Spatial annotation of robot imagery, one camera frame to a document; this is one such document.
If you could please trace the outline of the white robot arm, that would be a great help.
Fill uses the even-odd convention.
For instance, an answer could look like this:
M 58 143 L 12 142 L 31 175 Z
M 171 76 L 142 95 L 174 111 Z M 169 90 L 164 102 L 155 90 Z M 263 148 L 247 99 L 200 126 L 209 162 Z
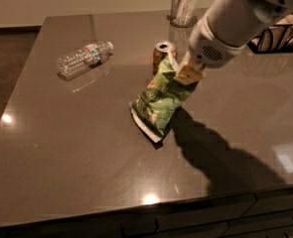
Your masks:
M 200 81 L 207 68 L 226 65 L 253 37 L 292 13 L 293 0 L 215 0 L 190 34 L 175 79 L 184 85 Z

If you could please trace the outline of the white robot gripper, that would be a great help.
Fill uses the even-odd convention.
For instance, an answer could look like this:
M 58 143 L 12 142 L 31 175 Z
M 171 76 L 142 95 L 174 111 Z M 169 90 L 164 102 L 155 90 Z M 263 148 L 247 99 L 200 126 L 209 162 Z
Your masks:
M 171 68 L 177 71 L 174 79 L 183 85 L 189 85 L 205 77 L 202 71 L 189 66 L 191 59 L 194 59 L 194 64 L 220 68 L 238 56 L 244 47 L 245 43 L 233 44 L 221 39 L 213 31 L 209 16 L 205 14 L 190 34 L 189 51 L 185 53 L 182 61 L 177 62 L 171 52 L 168 52 L 168 61 Z

